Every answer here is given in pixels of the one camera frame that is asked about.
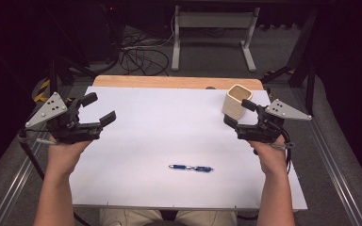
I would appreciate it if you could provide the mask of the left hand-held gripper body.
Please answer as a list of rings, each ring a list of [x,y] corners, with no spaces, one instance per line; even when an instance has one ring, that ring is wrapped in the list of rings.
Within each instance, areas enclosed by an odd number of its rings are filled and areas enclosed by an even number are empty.
[[[58,143],[75,144],[98,139],[103,130],[100,122],[79,121],[79,108],[82,106],[80,99],[63,100],[57,92],[54,92],[25,123],[25,128],[30,129],[44,122],[46,129]]]

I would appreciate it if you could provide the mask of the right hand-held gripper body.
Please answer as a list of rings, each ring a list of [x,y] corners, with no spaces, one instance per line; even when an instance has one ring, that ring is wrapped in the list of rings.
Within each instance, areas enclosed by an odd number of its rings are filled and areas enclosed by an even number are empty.
[[[255,125],[239,124],[235,128],[238,139],[274,143],[282,136],[290,142],[288,132],[284,129],[285,120],[311,121],[312,116],[285,104],[279,99],[267,106],[258,105],[257,123]]]

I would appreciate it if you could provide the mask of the cream square pen holder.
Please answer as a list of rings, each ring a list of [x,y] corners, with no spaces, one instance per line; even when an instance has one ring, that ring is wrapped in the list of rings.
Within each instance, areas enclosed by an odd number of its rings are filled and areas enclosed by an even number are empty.
[[[246,112],[242,106],[243,100],[251,100],[253,92],[240,84],[230,88],[224,97],[222,113],[234,120],[239,120]]]

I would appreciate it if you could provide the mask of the blue pen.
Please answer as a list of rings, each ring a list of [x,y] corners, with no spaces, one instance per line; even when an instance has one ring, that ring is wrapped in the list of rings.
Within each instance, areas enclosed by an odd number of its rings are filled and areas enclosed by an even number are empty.
[[[208,166],[187,166],[187,165],[169,165],[172,170],[194,170],[199,172],[211,172],[214,169]]]

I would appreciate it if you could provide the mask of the person's left hand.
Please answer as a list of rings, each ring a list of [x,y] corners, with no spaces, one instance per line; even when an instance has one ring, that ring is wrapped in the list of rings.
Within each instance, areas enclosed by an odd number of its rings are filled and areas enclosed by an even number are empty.
[[[69,177],[75,169],[81,154],[91,144],[90,141],[75,144],[55,144],[48,148],[47,178]]]

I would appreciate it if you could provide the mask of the person's right hand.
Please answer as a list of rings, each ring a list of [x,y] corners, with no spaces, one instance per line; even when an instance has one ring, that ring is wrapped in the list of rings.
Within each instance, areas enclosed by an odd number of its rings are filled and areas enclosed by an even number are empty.
[[[256,150],[262,171],[267,175],[281,175],[287,173],[286,154],[284,150],[273,148],[270,144],[258,141],[249,141]]]

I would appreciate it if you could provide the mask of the black tripod stand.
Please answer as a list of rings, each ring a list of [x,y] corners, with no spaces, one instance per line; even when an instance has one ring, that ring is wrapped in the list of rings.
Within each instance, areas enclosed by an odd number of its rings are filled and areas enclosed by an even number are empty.
[[[94,79],[119,60],[119,30],[106,5],[43,1],[42,8],[56,33],[58,76],[71,85],[76,76]]]

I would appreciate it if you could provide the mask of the black and yellow tape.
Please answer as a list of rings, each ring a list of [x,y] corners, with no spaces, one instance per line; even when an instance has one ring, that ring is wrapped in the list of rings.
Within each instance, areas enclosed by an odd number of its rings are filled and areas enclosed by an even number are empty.
[[[46,102],[49,98],[49,86],[50,80],[48,78],[42,79],[34,88],[32,92],[33,101],[37,102]]]

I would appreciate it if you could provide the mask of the white paper sheet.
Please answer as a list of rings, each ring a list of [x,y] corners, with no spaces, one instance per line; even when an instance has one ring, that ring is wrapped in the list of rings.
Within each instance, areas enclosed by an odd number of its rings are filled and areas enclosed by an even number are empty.
[[[82,153],[70,178],[77,206],[247,210],[264,174],[249,144],[223,122],[223,89],[94,87],[83,122],[117,119]],[[211,172],[169,169],[208,166]]]

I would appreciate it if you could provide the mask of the black metal stand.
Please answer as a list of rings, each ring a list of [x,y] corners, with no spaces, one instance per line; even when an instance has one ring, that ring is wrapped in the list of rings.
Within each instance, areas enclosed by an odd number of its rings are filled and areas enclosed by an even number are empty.
[[[316,9],[310,10],[310,13],[301,30],[301,34],[299,35],[288,59],[287,65],[275,71],[274,73],[265,75],[260,79],[262,84],[267,84],[282,74],[287,74],[291,70],[294,70],[290,79],[288,80],[288,84],[291,88],[298,88],[304,81],[306,81],[305,109],[311,115],[313,115],[315,68],[313,66],[312,59],[307,52],[307,47],[310,43],[310,36],[316,21],[317,13],[318,11]]]

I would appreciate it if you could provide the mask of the wooden table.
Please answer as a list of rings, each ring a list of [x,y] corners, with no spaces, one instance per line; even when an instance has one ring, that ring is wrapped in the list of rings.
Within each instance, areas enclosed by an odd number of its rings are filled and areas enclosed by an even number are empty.
[[[230,89],[236,84],[250,90],[264,89],[258,79],[136,75],[98,75],[92,85],[116,88]]]

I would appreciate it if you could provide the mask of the white metal stand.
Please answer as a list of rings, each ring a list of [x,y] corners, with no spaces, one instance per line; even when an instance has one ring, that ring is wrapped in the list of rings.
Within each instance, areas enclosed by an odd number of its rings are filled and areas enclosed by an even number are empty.
[[[229,29],[246,30],[246,36],[239,42],[239,47],[244,55],[248,70],[256,71],[250,44],[255,31],[255,25],[260,8],[248,9],[242,12],[230,11],[190,11],[183,10],[179,6],[174,7],[172,18],[173,56],[171,69],[177,72],[180,63],[181,33],[185,31],[199,31],[211,37],[219,37],[219,32]]]

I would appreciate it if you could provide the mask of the person's beige trousers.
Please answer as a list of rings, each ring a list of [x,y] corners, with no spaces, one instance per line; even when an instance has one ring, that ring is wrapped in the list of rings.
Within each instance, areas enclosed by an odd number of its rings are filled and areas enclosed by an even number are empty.
[[[101,209],[101,226],[238,226],[233,211]]]

